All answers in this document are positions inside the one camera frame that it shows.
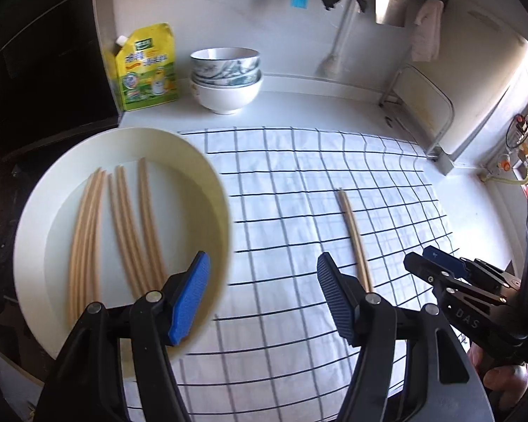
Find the detergent refill pouch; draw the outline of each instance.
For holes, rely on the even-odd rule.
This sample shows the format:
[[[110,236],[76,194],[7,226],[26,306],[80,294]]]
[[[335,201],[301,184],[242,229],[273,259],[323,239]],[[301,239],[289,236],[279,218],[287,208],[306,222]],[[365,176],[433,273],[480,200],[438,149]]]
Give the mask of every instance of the detergent refill pouch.
[[[135,30],[115,61],[125,111],[178,98],[174,37],[168,24]]]

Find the stacked bowl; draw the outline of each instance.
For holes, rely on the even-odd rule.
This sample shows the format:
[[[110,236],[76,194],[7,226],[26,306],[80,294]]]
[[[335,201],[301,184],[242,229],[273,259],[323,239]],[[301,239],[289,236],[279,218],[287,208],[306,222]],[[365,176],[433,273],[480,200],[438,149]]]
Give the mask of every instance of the stacked bowl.
[[[262,85],[260,53],[243,47],[214,47],[191,56],[190,89],[215,114],[233,114],[248,105]]]

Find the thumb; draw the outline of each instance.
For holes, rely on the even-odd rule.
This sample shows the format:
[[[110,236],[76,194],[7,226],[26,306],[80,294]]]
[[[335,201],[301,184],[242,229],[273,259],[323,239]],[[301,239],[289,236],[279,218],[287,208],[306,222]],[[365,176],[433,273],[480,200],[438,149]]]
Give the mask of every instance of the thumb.
[[[528,365],[493,368],[485,374],[483,385],[487,389],[503,392],[499,409],[508,410],[518,403],[528,388]]]

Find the silver bolt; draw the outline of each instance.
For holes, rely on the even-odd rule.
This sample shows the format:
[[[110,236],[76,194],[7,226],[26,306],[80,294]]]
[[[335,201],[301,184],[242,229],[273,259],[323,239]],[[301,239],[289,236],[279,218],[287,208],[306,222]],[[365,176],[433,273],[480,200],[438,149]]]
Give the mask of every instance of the silver bolt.
[[[90,303],[88,305],[88,307],[86,308],[86,310],[90,314],[97,314],[98,312],[100,312],[100,309],[102,309],[102,304],[98,303],[97,301],[94,301],[93,303]]]
[[[152,292],[149,292],[145,298],[149,303],[156,303],[157,301],[161,301],[162,294],[158,290],[153,290]]]
[[[434,303],[428,303],[425,305],[425,311],[430,315],[438,315],[440,309]]]
[[[381,297],[378,294],[367,294],[366,301],[369,304],[379,304],[381,303]]]

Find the white towel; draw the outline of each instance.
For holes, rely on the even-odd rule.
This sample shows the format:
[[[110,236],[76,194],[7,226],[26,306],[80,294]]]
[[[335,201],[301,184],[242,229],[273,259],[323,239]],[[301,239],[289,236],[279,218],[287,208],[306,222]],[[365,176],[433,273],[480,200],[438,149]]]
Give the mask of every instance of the white towel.
[[[438,59],[440,52],[440,20],[444,4],[440,0],[426,0],[418,11],[414,23],[411,57],[414,62]]]

